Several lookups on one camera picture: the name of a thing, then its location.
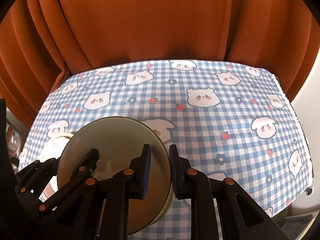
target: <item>white plate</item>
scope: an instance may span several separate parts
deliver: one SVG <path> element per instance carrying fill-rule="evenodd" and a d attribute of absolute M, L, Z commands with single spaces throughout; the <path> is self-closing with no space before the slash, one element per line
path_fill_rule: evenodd
<path fill-rule="evenodd" d="M 73 134 L 71 133 L 64 133 L 51 138 L 43 147 L 39 160 L 45 162 L 51 158 L 58 159 L 72 136 Z M 47 200 L 56 191 L 58 191 L 57 176 L 53 176 L 41 196 L 43 200 Z"/>
<path fill-rule="evenodd" d="M 149 127 L 127 117 L 106 117 L 81 128 L 63 150 L 58 166 L 58 188 L 65 185 L 73 168 L 92 149 L 100 159 L 93 172 L 97 180 L 111 178 L 139 157 L 144 144 L 152 149 L 148 191 L 143 200 L 129 200 L 128 233 L 140 231 L 158 219 L 170 204 L 171 172 L 167 151 Z"/>

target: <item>fabric pattern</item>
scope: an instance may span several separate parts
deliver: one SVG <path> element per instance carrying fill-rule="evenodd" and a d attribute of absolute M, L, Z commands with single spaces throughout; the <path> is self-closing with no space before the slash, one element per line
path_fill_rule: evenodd
<path fill-rule="evenodd" d="M 270 216 L 312 183 L 307 143 L 275 76 L 197 60 L 136 62 L 70 77 L 44 102 L 19 168 L 54 135 L 106 116 L 144 122 L 192 167 L 234 178 Z M 159 221 L 129 239 L 189 239 L 190 226 L 190 200 L 173 199 Z"/>

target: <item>copper screw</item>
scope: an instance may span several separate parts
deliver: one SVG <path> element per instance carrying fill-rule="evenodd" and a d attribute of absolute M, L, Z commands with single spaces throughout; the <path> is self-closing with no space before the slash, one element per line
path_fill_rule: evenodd
<path fill-rule="evenodd" d="M 41 212 L 45 211 L 45 205 L 43 205 L 43 204 L 40 205 L 39 206 L 39 211 L 41 211 Z"/>
<path fill-rule="evenodd" d="M 227 183 L 228 185 L 233 185 L 235 183 L 234 179 L 232 178 L 225 178 L 224 182 Z"/>
<path fill-rule="evenodd" d="M 125 175 L 131 175 L 131 174 L 133 174 L 133 169 L 125 169 L 125 170 L 123 171 L 123 173 L 124 173 Z"/>
<path fill-rule="evenodd" d="M 96 180 L 94 178 L 88 178 L 85 183 L 88 185 L 88 186 L 91 186 L 93 184 L 96 183 Z"/>
<path fill-rule="evenodd" d="M 195 170 L 195 169 L 188 169 L 188 170 L 187 170 L 187 173 L 188 173 L 189 175 L 196 175 L 196 174 L 197 174 L 197 170 Z"/>

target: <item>white wall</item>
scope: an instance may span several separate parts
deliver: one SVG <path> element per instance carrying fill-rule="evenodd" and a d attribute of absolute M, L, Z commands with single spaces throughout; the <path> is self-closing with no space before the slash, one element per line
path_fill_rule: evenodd
<path fill-rule="evenodd" d="M 292 101 L 305 136 L 314 170 L 313 194 L 303 193 L 292 203 L 292 215 L 320 209 L 320 51 L 310 74 Z"/>

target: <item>red strawberry print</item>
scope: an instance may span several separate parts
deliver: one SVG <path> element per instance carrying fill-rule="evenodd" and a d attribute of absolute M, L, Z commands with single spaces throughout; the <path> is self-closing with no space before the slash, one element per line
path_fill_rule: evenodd
<path fill-rule="evenodd" d="M 270 157 L 273 155 L 273 152 L 272 152 L 270 149 L 268 149 L 268 155 L 269 155 Z"/>
<path fill-rule="evenodd" d="M 158 98 L 150 98 L 149 102 L 150 104 L 155 104 L 156 102 L 158 102 Z"/>
<path fill-rule="evenodd" d="M 228 140 L 230 138 L 230 134 L 227 131 L 225 131 L 225 132 L 222 132 L 221 137 L 224 140 Z"/>
<path fill-rule="evenodd" d="M 177 110 L 183 110 L 185 108 L 184 104 L 182 103 L 179 103 L 177 106 L 176 106 L 176 109 Z"/>

